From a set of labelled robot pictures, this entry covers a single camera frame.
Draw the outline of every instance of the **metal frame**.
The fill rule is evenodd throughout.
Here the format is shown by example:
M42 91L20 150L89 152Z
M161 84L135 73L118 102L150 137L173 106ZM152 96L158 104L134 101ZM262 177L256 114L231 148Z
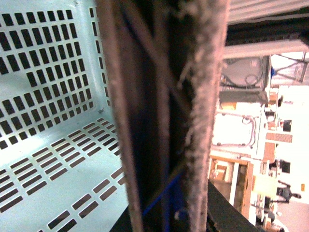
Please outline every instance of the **metal frame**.
M207 163L211 144L212 127L214 123L215 106L218 97L218 84L225 41L228 1L216 2L196 0L187 5L183 10L192 13L197 27L195 38L197 46L192 54L193 77L192 83L196 97L193 99L193 111L191 103L183 91L176 88L177 79L169 67L168 41L167 41L167 14L164 11L164 1L149 3L150 13L153 15L153 27L150 27L139 11L141 2L125 1L98 1L98 15L101 16L99 27L103 34L103 46L106 53L106 63L109 72L110 89L112 94L114 115L119 131L120 146L123 154L123 166L127 176L127 192L129 199L129 211L134 231L144 229L169 231L170 213L169 196L164 194L164 189L169 185L172 173L183 171L183 162L179 159L176 167L170 169L169 159L169 135L171 128L169 123L169 108L171 97L176 101L177 108L188 116L192 116L192 126L188 137L191 136L190 148L186 151L188 167L190 168L187 193L188 209L190 215L191 231L206 230L207 215ZM132 56L131 68L139 66L140 59L148 63L149 72L144 76L134 75L129 70L124 57L129 57L129 51L123 45L126 38L127 49L135 51ZM146 112L148 126L156 125L151 133L147 133L145 127L136 120L145 118L141 111L134 112L131 99L126 97L128 93L128 80L141 85L139 89L142 96L140 102L143 108L152 108L152 114ZM155 88L143 95L147 88L145 82L154 85ZM136 128L143 133L144 143L137 144L135 136L138 136ZM147 154L140 156L140 151ZM160 205L155 205L145 216L142 212L147 205L156 198L156 194L149 194L151 189L156 193L163 191Z
M285 56L283 56L283 55L278 55L278 56L281 56L281 57L284 57L284 58L293 60L293 61L295 61L295 63L293 63L293 64L291 64L291 65L289 65L289 66L287 66L287 67L283 67L283 68L277 69L277 70L276 70L276 75L283 76L283 77L286 77L286 78L288 78L288 79L291 79L291 80L294 80L294 81L298 81L298 82L300 82L300 83L303 83L303 80L304 80L304 77L305 77L305 74L306 74L306 71L307 71L307 66L308 66L308 62L305 61L305 55L306 55L306 53L304 52L304 55L303 55L302 60L298 60L298 59L293 59L293 58L285 57ZM296 74L294 74L294 77L291 77L291 76L288 76L288 75L284 75L284 74L282 74L282 73L279 73L279 72L282 71L282 70L289 69L289 68L291 68L291 67L293 67L293 66L295 66L295 65L297 65L297 64L300 64L300 63L304 65L303 70L302 70L302 73L301 73L301 75L300 75L300 79L296 79Z

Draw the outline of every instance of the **wire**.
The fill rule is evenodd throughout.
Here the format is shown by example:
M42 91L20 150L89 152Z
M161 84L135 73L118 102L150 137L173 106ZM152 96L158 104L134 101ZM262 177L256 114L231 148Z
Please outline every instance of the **wire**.
M222 102L221 102L221 101L219 101L219 109L220 109L220 110L223 110Z
M246 146L250 146L252 147L255 142L256 142L256 138L255 138L255 131L256 131L256 121L255 118L253 116L242 116L242 120L241 122L244 125L248 125L248 124L252 124L252 130L251 130L251 137L250 137L250 141L247 144L212 144L214 146L236 146L236 147L246 147Z
M259 23L259 22L264 22L264 21L279 21L279 20L286 20L286 19L293 19L293 18L307 18L309 17L309 13L305 14L290 14L290 15L283 15L283 16L269 16L269 17L263 17L263 18L258 18L258 19L249 19L246 21L240 21L240 22L235 22L231 23L229 25L234 25L234 24L239 24L239 23Z
M248 78L249 78L249 77L252 77L252 76L253 76L253 77L255 78L255 80L256 80L256 82L254 82L253 84L251 84L251 83L248 82ZM254 75L254 74L249 74L249 75L246 76L245 82L246 82L246 84L249 85L249 86L254 86L254 85L256 85L256 84L259 82L259 78L258 78L256 75Z

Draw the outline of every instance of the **electrical cable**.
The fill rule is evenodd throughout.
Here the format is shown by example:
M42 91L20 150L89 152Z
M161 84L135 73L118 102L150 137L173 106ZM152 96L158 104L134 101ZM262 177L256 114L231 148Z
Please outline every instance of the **electrical cable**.
M182 173L179 173L172 181L163 189L163 191L147 206L147 208L143 211L143 216L145 216L154 206L161 200L162 196L167 193L172 185L174 185L179 178L181 177Z
M252 76L256 79L256 82L254 82L254 84L251 84L251 83L248 82L248 78L252 77ZM259 82L259 78L254 74L249 74L249 75L246 76L245 82L246 82L247 85L251 85L251 86L256 85Z
M217 143L217 144L212 144L214 146L220 146L220 147L224 147L224 146L236 146L236 147L247 147L250 146L252 147L255 142L256 142L256 137L255 137L255 131L256 131L256 121L255 118L253 116L242 116L242 120L241 122L244 125L249 125L250 123L252 124L252 130L251 130L251 136L250 136L250 141L247 144L221 144L221 143Z
M221 102L221 101L219 101L219 109L220 109L220 110L223 110L222 102Z

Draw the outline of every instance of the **white wall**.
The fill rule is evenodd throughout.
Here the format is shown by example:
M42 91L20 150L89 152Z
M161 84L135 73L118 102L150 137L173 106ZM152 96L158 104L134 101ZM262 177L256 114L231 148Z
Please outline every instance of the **white wall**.
M280 88L284 101L293 101L293 105L282 104L278 115L292 120L291 144L280 144L276 156L291 162L290 174L281 174L280 179L291 185L291 191L300 193L302 199L294 201L309 204L309 87Z
M288 228L289 232L309 231L309 205L298 202L280 204L278 208L282 213L278 219Z

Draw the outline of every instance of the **perforated metal panel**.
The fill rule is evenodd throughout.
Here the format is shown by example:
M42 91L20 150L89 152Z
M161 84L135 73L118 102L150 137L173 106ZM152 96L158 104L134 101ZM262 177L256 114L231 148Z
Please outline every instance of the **perforated metal panel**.
M95 4L0 4L1 231L109 231L127 201Z

